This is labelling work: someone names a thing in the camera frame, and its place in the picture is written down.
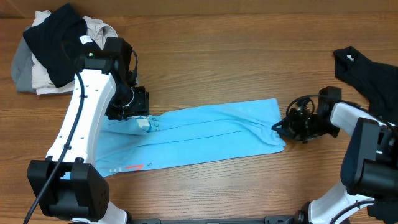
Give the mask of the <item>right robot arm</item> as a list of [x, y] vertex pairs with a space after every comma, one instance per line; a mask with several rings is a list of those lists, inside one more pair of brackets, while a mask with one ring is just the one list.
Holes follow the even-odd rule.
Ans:
[[272, 130], [300, 142], [324, 134], [335, 138], [340, 131], [350, 135], [340, 181], [294, 216], [269, 217], [265, 223], [349, 223], [363, 208], [370, 217], [397, 223], [397, 127], [343, 100], [340, 88], [323, 88], [316, 98], [317, 103], [312, 95], [295, 99]]

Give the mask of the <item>light blue t-shirt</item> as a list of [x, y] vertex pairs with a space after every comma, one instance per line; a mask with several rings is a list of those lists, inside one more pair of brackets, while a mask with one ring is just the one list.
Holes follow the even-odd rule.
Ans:
[[107, 177], [283, 151], [271, 129], [280, 121], [275, 98], [105, 119], [95, 165]]

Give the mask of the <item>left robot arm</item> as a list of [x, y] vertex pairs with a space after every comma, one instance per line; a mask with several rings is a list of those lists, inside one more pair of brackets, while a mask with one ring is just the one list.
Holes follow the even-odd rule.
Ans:
[[149, 114], [149, 94], [130, 70], [136, 52], [123, 38], [109, 37], [104, 49], [82, 49], [69, 64], [74, 90], [45, 159], [32, 160], [27, 178], [35, 194], [24, 222], [36, 208], [48, 217], [72, 223], [132, 223], [131, 214], [109, 199], [109, 185], [95, 168], [105, 118], [126, 120]]

